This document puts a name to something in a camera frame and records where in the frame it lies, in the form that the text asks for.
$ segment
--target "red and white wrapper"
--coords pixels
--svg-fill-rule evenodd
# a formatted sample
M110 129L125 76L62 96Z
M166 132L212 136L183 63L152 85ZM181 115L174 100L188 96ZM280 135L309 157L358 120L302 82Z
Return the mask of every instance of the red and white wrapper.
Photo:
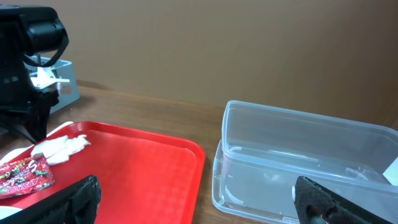
M29 194L54 184L43 154L0 166L0 199Z

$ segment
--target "white tissue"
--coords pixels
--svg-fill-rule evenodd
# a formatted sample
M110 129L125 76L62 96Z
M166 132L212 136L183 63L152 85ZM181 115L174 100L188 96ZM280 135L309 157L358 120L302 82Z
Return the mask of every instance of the white tissue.
M42 152L50 166L63 163L69 160L69 156L80 152L85 146L90 144L86 137L87 135L81 134L73 139L68 139L68 136L62 136L47 140L35 146L30 155L33 156Z

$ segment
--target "red tray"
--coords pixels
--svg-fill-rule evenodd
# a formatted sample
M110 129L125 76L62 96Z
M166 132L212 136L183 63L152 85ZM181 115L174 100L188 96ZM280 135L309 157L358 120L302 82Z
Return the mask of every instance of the red tray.
M51 167L55 184L0 200L26 208L94 174L102 189L96 223L191 223L205 163L202 148L186 139L110 124L73 123L47 139L86 134L91 145ZM30 156L31 149L13 161Z

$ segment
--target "brown wall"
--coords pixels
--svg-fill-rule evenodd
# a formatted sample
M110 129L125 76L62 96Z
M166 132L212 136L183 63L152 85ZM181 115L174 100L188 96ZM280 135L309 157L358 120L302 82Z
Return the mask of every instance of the brown wall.
M391 125L398 1L7 0L54 7L82 84Z

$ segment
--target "wooden table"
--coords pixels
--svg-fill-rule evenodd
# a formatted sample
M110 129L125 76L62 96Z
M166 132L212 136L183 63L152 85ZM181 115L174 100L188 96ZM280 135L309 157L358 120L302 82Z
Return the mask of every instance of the wooden table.
M206 151L193 223L259 223L220 212L211 202L212 165L224 108L87 87L80 87L80 95L80 100L51 116L49 131L66 121L92 120L191 139ZM0 157L11 149L29 146L29 142L8 135L0 137L0 144Z

